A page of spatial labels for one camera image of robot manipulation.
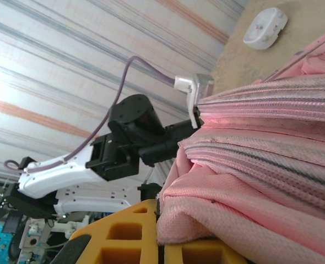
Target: purple cable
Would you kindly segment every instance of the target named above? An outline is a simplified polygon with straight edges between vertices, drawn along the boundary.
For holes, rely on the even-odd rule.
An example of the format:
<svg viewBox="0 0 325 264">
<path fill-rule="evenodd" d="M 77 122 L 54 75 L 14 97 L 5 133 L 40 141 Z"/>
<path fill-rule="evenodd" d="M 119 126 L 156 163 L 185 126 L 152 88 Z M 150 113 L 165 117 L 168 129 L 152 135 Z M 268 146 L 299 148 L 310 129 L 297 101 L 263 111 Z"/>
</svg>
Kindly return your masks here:
<svg viewBox="0 0 325 264">
<path fill-rule="evenodd" d="M 150 69 L 151 71 L 153 71 L 161 80 L 164 80 L 168 84 L 170 84 L 170 85 L 173 86 L 174 83 L 175 83 L 175 80 L 173 78 L 170 78 L 170 77 L 166 76 L 165 74 L 163 74 L 162 72 L 160 72 L 159 70 L 157 70 L 156 68 L 154 68 L 153 66 L 151 66 L 148 62 L 146 62 L 142 58 L 140 58 L 138 56 L 133 56 L 130 59 L 128 59 L 128 61 L 126 63 L 126 66 L 124 67 L 123 74 L 122 74 L 122 78 L 121 78 L 121 83 L 120 83 L 120 86 L 119 86 L 119 88 L 117 90 L 116 97 L 115 97 L 115 99 L 114 99 L 111 107 L 114 106 L 117 103 L 117 101 L 118 101 L 118 99 L 119 99 L 119 97 L 121 95 L 121 92 L 122 92 L 122 89 L 123 89 L 123 85 L 124 85 L 124 81 L 126 79 L 126 75 L 127 75 L 127 72 L 128 72 L 128 68 L 129 68 L 130 64 L 133 61 L 139 61 L 145 67 L 147 67 L 148 69 Z M 90 134 L 90 136 L 86 140 L 84 140 L 84 142 L 82 144 L 80 144 L 74 151 L 72 151 L 70 154 L 68 154 L 64 158 L 65 161 L 68 161 L 69 159 L 71 159 L 72 157 L 74 157 L 75 155 L 77 155 L 93 139 L 93 137 L 99 132 L 99 130 L 102 128 L 102 126 L 105 124 L 105 122 L 109 118 L 109 113 L 110 113 L 110 110 L 107 111 L 107 113 L 106 113 L 105 117 L 103 118 L 103 120 L 100 122 L 100 124 L 97 126 L 97 128 Z M 16 162 L 16 161 L 14 161 L 14 160 L 12 160 L 12 159 L 6 160 L 3 163 L 3 166 L 6 169 L 8 169 L 8 170 L 10 170 L 12 172 L 17 172 L 17 173 L 24 173 L 25 172 L 25 170 L 23 170 L 23 169 L 15 169 L 15 168 L 12 168 L 12 167 L 9 166 L 9 164 L 13 164 L 13 165 L 16 165 L 17 167 L 19 167 L 19 163 Z M 56 161 L 53 164 L 49 164 L 49 165 L 46 165 L 46 166 L 43 166 L 43 167 L 29 169 L 28 170 L 28 173 L 42 172 L 42 171 L 45 171 L 47 169 L 52 169 L 54 167 L 57 167 L 57 166 L 59 166 L 61 164 L 63 164 L 62 161 Z"/>
</svg>

